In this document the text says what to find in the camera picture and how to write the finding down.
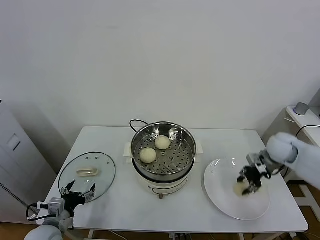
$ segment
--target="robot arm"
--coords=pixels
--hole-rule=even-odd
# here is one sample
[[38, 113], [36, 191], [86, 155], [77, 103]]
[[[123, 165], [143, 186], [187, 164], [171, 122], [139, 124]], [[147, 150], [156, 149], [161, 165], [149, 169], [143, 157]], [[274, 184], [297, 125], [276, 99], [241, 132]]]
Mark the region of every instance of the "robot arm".
[[287, 133], [272, 136], [266, 149], [259, 154], [249, 154], [253, 159], [250, 166], [245, 166], [237, 181], [247, 179], [249, 187], [243, 195], [255, 193], [261, 187], [261, 178], [270, 179], [278, 174], [284, 166], [309, 184], [320, 189], [320, 148], [309, 145]]
[[68, 228], [73, 228], [75, 208], [78, 205], [90, 202], [95, 197], [96, 184], [93, 184], [90, 190], [84, 193], [71, 191], [74, 184], [75, 181], [73, 180], [65, 188], [61, 189], [61, 198], [54, 197], [48, 204], [44, 202], [37, 203], [38, 209], [48, 210], [48, 216], [31, 218], [27, 209], [26, 214], [29, 221], [44, 218], [45, 221], [41, 226], [30, 231], [24, 240], [63, 240], [63, 233], [67, 232]]

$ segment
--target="pot lid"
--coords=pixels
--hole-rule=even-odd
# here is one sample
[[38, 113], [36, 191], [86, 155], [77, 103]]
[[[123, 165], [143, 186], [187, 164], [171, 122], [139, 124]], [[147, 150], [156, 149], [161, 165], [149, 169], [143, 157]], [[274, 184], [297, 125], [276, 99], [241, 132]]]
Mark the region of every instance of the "pot lid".
[[116, 176], [112, 158], [102, 152], [88, 152], [73, 159], [62, 171], [58, 187], [60, 193], [74, 181], [72, 192], [85, 193], [95, 184], [94, 201], [108, 191]]

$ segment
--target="floor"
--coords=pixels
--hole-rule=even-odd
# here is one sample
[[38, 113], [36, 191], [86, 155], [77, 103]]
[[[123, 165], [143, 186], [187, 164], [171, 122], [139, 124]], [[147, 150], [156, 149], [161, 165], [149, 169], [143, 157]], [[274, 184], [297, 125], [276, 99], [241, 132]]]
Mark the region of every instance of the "floor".
[[[298, 185], [289, 184], [288, 185], [292, 195], [294, 197], [303, 197], [302, 192], [300, 191]], [[320, 204], [320, 191], [312, 186], [308, 186], [310, 191], [312, 192], [314, 198]], [[306, 218], [309, 224], [309, 230], [307, 233], [314, 234], [320, 237], [320, 222], [316, 219], [316, 216], [312, 212], [310, 207], [303, 206], [300, 207], [304, 217]], [[15, 224], [15, 223], [0, 223], [0, 239], [2, 240], [23, 240], [28, 232], [32, 229], [36, 228], [36, 225], [26, 225], [26, 224]], [[117, 232], [128, 240], [169, 240], [169, 235], [167, 233], [146, 233], [146, 232]], [[80, 236], [87, 237], [89, 234], [88, 230], [77, 230], [76, 234]], [[313, 235], [307, 234], [309, 240], [319, 240]], [[114, 235], [109, 231], [95, 231], [94, 236], [95, 239], [109, 239], [109, 240], [122, 240], [120, 237]], [[239, 240], [237, 234], [192, 234], [192, 240]], [[252, 234], [245, 234], [245, 240], [251, 240]], [[281, 235], [277, 240], [289, 240], [290, 236], [287, 233]], [[295, 237], [295, 240], [307, 240], [306, 238], [298, 238]]]

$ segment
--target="white cabinet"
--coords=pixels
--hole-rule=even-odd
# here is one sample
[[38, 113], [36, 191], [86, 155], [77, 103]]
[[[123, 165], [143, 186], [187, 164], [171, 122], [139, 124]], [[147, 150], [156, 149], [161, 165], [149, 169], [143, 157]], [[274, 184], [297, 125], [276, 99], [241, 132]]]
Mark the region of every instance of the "white cabinet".
[[44, 201], [56, 177], [0, 100], [0, 222], [25, 222], [25, 204]]

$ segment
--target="white wall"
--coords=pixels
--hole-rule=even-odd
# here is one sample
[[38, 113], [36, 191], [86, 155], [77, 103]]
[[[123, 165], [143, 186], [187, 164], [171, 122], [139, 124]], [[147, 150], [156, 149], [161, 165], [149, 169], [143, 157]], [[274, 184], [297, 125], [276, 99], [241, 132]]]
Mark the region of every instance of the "white wall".
[[317, 0], [1, 1], [0, 97], [55, 169], [85, 125], [263, 134], [320, 88], [319, 13]]

